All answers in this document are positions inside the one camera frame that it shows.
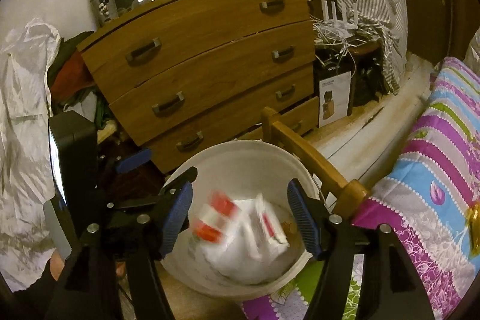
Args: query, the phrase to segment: colorful bedspread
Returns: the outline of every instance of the colorful bedspread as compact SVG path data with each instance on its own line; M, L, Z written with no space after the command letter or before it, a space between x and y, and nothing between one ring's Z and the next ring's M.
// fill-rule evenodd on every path
M436 319L458 305L480 268L470 254L466 212L480 201L480 78L447 57L433 78L429 105L393 171L373 188L354 224L390 224L412 259ZM242 304L254 320L301 320L322 271L308 264L275 294ZM355 260L344 319L356 315L362 257Z

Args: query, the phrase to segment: white bucket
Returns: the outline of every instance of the white bucket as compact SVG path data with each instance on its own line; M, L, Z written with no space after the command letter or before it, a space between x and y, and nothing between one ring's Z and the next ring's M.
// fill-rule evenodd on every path
M198 169L198 176L193 183L193 202L188 213L191 221L209 201L212 190L220 190L235 200L255 198L262 192L275 208L291 214L287 185L297 178L306 194L318 199L318 189L302 163L283 149L262 141L237 140L207 148L182 164L167 183L192 166ZM194 243L195 236L190 229L182 232L173 251L162 260L165 269L199 293L235 301L275 292L295 278L310 258L298 236L297 243L291 243L289 248L291 267L280 278L262 285L245 286L213 270L193 253Z

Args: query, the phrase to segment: black sleeve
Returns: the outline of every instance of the black sleeve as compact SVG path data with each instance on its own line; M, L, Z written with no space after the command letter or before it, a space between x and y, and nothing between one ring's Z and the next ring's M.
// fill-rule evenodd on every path
M32 312L35 318L43 319L53 298L57 282L50 272L50 260L47 262L42 276L26 290L19 290L13 295L19 304Z

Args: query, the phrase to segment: red cloth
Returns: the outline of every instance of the red cloth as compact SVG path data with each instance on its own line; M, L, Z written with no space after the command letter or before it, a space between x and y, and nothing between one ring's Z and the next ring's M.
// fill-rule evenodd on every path
M72 97L77 91L90 87L94 83L82 55L79 51L75 51L70 59L65 62L53 85L50 87L52 100L63 102Z

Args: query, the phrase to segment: illuminated screen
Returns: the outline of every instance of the illuminated screen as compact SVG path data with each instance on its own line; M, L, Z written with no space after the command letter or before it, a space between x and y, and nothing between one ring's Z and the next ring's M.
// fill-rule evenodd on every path
M67 200L65 199L65 193L63 192L62 172L60 170L60 161L59 161L59 151L58 151L57 143L50 130L49 130L49 138L50 138L50 164L52 166L53 180L55 181L55 184L57 185L57 189L60 192L66 205Z

